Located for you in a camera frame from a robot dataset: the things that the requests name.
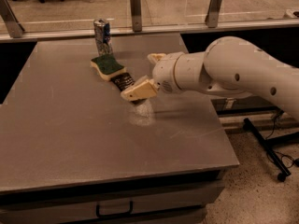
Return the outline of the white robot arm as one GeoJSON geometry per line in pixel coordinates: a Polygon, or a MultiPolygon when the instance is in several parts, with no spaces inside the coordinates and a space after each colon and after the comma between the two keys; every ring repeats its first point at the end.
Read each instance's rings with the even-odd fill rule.
{"type": "Polygon", "coordinates": [[[151,53],[152,78],[142,77],[121,92],[127,101],[158,91],[199,91],[227,98],[257,95],[299,119],[299,69],[244,39],[225,36],[196,53],[151,53]]]}

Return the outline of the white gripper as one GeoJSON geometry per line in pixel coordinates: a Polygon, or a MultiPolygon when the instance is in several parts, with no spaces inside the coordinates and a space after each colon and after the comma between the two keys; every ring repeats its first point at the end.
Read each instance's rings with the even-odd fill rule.
{"type": "Polygon", "coordinates": [[[136,84],[122,91],[121,97],[130,102],[148,99],[156,96],[159,88],[165,93],[181,93],[175,78],[176,64],[181,55],[183,52],[149,54],[147,56],[149,62],[155,65],[152,70],[154,80],[148,78],[138,80],[136,84]]]}

